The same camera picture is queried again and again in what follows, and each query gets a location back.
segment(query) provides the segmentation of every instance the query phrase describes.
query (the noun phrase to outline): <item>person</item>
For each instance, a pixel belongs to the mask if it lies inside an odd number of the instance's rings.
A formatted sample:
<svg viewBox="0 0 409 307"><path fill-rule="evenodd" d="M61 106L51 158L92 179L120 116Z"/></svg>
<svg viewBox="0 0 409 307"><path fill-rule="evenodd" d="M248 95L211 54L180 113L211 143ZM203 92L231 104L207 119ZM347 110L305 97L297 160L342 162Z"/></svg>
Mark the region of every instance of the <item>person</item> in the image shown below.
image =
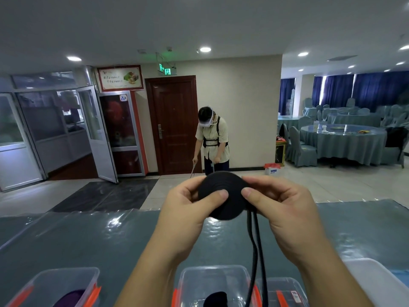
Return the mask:
<svg viewBox="0 0 409 307"><path fill-rule="evenodd" d="M199 124L196 131L197 141L193 165L197 163L197 156L203 144L206 175L213 172L212 162L214 164L214 171L228 171L230 148L226 121L218 116L209 106L200 108L198 117Z"/></svg>
<svg viewBox="0 0 409 307"><path fill-rule="evenodd" d="M189 179L169 192L115 307L171 305L178 265L191 252L206 217L229 196L221 190L195 202L203 179ZM242 195L269 220L281 251L301 273L310 306L373 306L325 236L307 188L266 175L243 179L251 187L242 189Z"/></svg>

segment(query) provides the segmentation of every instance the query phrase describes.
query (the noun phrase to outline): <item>door handle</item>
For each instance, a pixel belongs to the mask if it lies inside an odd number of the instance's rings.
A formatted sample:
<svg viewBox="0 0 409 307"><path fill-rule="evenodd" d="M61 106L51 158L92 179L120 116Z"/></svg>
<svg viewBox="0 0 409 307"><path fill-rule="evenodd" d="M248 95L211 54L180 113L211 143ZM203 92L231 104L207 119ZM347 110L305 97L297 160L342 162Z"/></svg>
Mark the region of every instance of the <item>door handle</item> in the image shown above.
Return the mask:
<svg viewBox="0 0 409 307"><path fill-rule="evenodd" d="M159 131L159 139L162 139L162 131L163 131L163 130L162 130L160 124L157 125L157 130Z"/></svg>

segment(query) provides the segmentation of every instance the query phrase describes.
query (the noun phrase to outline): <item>left hand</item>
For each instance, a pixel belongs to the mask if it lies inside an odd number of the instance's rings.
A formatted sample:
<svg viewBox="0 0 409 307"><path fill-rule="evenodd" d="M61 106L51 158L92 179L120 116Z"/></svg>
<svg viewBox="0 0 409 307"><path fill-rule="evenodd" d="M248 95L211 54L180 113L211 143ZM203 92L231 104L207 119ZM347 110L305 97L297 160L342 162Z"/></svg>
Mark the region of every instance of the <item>left hand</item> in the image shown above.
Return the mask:
<svg viewBox="0 0 409 307"><path fill-rule="evenodd" d="M151 238L161 249L158 252L169 255L177 264L188 257L205 219L229 196L226 190L221 190L194 202L197 188L204 178L189 179L170 190Z"/></svg>

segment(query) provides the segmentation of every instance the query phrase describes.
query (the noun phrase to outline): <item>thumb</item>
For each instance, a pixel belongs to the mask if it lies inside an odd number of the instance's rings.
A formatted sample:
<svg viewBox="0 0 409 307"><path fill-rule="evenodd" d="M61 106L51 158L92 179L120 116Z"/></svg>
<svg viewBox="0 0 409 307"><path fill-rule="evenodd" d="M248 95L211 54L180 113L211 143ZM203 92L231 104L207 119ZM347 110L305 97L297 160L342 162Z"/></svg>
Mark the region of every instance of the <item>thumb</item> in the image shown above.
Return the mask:
<svg viewBox="0 0 409 307"><path fill-rule="evenodd" d="M255 206L271 223L277 223L281 219L282 204L260 193L259 191L245 187L241 194L249 203Z"/></svg>
<svg viewBox="0 0 409 307"><path fill-rule="evenodd" d="M222 205L223 202L229 197L229 193L226 190L214 191L209 196L204 197L202 200L193 204L197 211L197 216L201 221L204 221L213 210Z"/></svg>

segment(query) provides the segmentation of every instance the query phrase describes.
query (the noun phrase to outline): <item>door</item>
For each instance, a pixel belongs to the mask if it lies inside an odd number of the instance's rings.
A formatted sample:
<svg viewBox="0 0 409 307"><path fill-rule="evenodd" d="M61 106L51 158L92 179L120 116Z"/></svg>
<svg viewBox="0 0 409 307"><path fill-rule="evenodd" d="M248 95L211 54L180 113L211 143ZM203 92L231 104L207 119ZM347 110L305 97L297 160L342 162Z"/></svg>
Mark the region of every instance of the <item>door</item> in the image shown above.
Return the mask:
<svg viewBox="0 0 409 307"><path fill-rule="evenodd" d="M190 173L198 124L196 76L145 81L159 174ZM202 172L201 157L194 172Z"/></svg>
<svg viewBox="0 0 409 307"><path fill-rule="evenodd" d="M98 94L118 176L145 175L129 91Z"/></svg>
<svg viewBox="0 0 409 307"><path fill-rule="evenodd" d="M0 190L43 180L11 94L0 94Z"/></svg>
<svg viewBox="0 0 409 307"><path fill-rule="evenodd" d="M118 176L106 134L104 119L102 118L101 107L96 96L95 86L78 88L76 91L80 99L98 176L101 179L118 183Z"/></svg>

